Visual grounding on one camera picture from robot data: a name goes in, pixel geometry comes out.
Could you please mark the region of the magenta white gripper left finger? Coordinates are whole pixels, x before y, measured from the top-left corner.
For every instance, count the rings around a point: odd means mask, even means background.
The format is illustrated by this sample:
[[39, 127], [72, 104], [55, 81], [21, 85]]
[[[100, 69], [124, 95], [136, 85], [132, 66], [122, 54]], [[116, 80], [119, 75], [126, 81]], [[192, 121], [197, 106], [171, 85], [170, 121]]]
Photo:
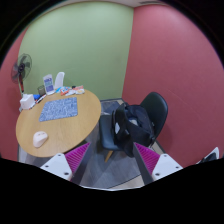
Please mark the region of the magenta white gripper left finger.
[[76, 175], [82, 176], [90, 158], [90, 143], [85, 143], [66, 154], [57, 153], [41, 169], [71, 181]]

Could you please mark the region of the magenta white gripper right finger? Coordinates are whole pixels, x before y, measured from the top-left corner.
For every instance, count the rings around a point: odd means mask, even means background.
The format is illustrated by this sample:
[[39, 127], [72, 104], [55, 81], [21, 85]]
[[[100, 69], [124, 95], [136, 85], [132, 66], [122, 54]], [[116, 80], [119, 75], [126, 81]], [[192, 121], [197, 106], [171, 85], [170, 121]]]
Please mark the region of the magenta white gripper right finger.
[[156, 181], [182, 169], [168, 154], [159, 155], [139, 143], [133, 144], [133, 154], [144, 181]]

